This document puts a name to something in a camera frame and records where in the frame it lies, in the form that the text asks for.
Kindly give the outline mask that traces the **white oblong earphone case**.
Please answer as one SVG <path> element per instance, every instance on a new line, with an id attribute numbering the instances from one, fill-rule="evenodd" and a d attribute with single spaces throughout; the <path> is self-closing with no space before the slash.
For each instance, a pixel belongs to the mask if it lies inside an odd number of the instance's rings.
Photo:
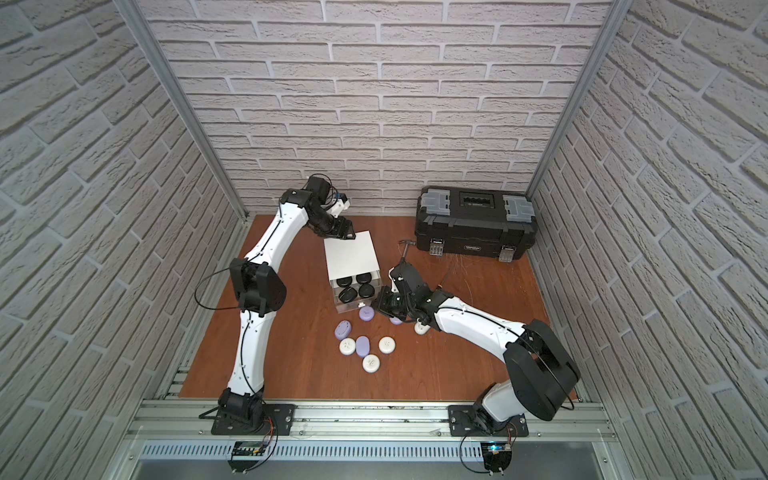
<path id="1" fill-rule="evenodd" d="M 418 335 L 425 335 L 430 330 L 430 327 L 428 325 L 422 324 L 421 322 L 416 322 L 414 324 L 414 331 Z"/>

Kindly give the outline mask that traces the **clear acrylic drawer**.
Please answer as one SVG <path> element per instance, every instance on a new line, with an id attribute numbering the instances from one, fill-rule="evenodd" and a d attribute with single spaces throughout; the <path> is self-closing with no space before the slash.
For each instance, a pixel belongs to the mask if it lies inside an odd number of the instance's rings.
<path id="1" fill-rule="evenodd" d="M 359 288 L 360 288 L 361 284 L 358 284 L 356 282 L 356 280 L 355 280 L 355 276 L 356 275 L 352 275 L 351 277 L 353 278 L 353 283 L 352 283 L 351 287 L 353 287 L 353 288 L 355 288 L 357 290 L 358 297 L 355 300 L 353 300 L 351 303 L 348 303 L 348 304 L 342 303 L 339 300 L 339 298 L 338 298 L 339 293 L 344 288 L 341 288 L 341 287 L 337 286 L 337 284 L 336 284 L 336 280 L 337 279 L 332 279 L 330 281 L 330 285 L 331 285 L 332 291 L 333 291 L 334 306 L 335 306 L 336 311 L 338 313 L 346 313 L 346 312 L 349 312 L 349 311 L 352 311 L 352 310 L 360 309 L 360 308 L 362 308 L 364 306 L 370 306 L 372 304 L 373 300 L 377 297 L 377 295 L 379 294 L 379 291 L 382 288 L 382 281 L 381 281 L 381 276 L 380 276 L 380 272 L 379 271 L 373 271 L 373 272 L 370 272 L 370 273 L 373 275 L 373 280 L 372 280 L 372 282 L 370 284 L 372 286 L 374 286 L 375 290 L 376 290 L 374 296 L 371 297 L 371 298 L 361 298 L 360 295 L 359 295 Z"/>

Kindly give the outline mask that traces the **black oblong earphone case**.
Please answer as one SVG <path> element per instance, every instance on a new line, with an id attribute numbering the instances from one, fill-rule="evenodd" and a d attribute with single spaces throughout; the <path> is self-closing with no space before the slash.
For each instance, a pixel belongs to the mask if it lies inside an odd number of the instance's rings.
<path id="1" fill-rule="evenodd" d="M 344 304 L 351 303 L 357 297 L 357 290 L 351 286 L 345 287 L 338 295 L 339 300 Z"/>

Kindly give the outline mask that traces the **white drawer cabinet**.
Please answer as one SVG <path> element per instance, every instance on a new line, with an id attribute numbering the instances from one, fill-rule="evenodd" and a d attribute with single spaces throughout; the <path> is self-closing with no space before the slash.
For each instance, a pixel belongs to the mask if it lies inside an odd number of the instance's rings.
<path id="1" fill-rule="evenodd" d="M 326 238 L 324 240 L 327 272 L 330 284 L 338 287 L 340 279 L 371 274 L 373 282 L 381 279 L 380 267 L 369 231 L 356 234 L 353 240 Z"/>

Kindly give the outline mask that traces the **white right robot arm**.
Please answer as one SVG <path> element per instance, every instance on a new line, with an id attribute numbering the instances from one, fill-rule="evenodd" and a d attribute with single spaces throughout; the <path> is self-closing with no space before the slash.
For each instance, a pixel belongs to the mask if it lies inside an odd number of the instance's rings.
<path id="1" fill-rule="evenodd" d="M 431 289 L 410 263 L 390 269 L 391 285 L 372 303 L 404 323 L 461 337 L 502 361 L 509 379 L 489 387 L 469 414 L 473 428 L 493 435 L 527 413 L 552 420 L 572 404 L 581 373 L 549 325 L 513 322 L 477 309 L 442 289 Z"/>

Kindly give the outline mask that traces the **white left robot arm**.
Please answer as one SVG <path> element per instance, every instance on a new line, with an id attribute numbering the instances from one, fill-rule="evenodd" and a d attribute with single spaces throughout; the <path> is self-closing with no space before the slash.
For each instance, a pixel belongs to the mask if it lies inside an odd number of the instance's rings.
<path id="1" fill-rule="evenodd" d="M 342 213 L 350 206 L 324 174 L 313 174 L 303 187 L 286 190 L 267 231 L 243 259 L 230 262 L 229 273 L 240 311 L 240 338 L 227 388 L 219 398 L 225 413 L 244 422 L 261 421 L 264 362 L 271 326 L 284 305 L 287 288 L 280 264 L 297 234 L 309 227 L 320 238 L 353 240 L 353 224 Z"/>

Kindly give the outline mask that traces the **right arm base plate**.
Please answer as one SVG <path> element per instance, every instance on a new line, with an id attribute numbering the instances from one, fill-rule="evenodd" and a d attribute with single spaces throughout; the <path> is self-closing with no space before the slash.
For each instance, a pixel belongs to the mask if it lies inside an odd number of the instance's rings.
<path id="1" fill-rule="evenodd" d="M 447 407 L 448 426 L 452 437 L 511 436 L 527 437 L 528 425 L 524 414 L 497 421 L 479 404 L 454 404 Z"/>

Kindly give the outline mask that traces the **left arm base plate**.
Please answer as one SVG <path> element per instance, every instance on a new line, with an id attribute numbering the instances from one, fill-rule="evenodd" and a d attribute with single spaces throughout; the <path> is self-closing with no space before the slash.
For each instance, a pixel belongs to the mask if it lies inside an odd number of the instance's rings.
<path id="1" fill-rule="evenodd" d="M 266 403 L 252 405 L 245 416 L 236 415 L 222 406 L 217 408 L 211 427 L 212 435 L 255 436 L 267 435 L 270 429 L 280 437 L 291 431 L 296 404 Z"/>

